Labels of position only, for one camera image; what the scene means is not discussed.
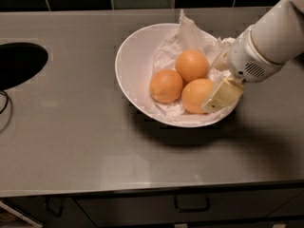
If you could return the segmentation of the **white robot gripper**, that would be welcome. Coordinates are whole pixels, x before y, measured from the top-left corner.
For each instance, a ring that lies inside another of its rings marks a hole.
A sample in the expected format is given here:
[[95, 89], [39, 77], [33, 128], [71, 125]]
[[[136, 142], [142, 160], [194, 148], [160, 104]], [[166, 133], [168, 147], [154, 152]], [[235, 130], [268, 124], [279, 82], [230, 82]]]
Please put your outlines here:
[[230, 49], [223, 48], [214, 54], [212, 67], [219, 71], [229, 68], [239, 81], [233, 77], [218, 79], [200, 106], [207, 113], [218, 112], [236, 103], [244, 92], [244, 85], [240, 81], [260, 83], [278, 73], [283, 65], [270, 62], [258, 52], [250, 26], [239, 35]]

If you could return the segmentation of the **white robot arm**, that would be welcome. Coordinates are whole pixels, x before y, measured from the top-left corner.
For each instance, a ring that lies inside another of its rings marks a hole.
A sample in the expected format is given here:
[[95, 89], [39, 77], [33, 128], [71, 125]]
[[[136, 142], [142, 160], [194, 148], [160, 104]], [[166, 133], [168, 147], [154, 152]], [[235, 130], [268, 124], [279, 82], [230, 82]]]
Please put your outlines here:
[[280, 0], [224, 49], [214, 67], [226, 73], [200, 105], [207, 113], [238, 100], [246, 83], [260, 83], [304, 52], [304, 0]]

